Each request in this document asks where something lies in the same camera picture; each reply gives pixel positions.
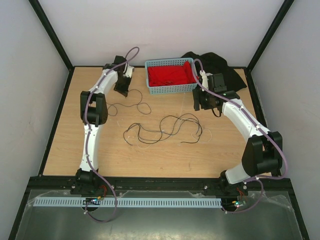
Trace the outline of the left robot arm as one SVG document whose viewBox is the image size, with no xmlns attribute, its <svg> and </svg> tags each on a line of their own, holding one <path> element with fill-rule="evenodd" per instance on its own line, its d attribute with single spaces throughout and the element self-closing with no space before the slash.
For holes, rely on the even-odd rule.
<svg viewBox="0 0 320 240">
<path fill-rule="evenodd" d="M 100 181 L 95 172 L 99 169 L 98 152 L 100 135 L 108 119 L 106 95 L 113 89 L 127 97 L 134 68 L 128 60 L 117 55 L 114 62 L 102 68 L 96 84 L 80 94 L 80 118 L 84 123 L 84 145 L 82 160 L 76 172 L 76 181 L 89 194 L 96 193 Z"/>
</svg>

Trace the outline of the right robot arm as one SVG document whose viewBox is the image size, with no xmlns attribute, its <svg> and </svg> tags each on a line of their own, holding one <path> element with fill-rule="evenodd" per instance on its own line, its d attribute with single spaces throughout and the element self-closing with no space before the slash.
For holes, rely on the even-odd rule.
<svg viewBox="0 0 320 240">
<path fill-rule="evenodd" d="M 259 179 L 280 170 L 283 166 L 281 134 L 270 131 L 247 110 L 240 96 L 227 89 L 222 74 L 202 70 L 196 82 L 198 86 L 192 91 L 194 110 L 217 110 L 215 116 L 227 117 L 246 143 L 241 162 L 222 172 L 219 190 L 229 195 L 240 182 Z"/>
</svg>

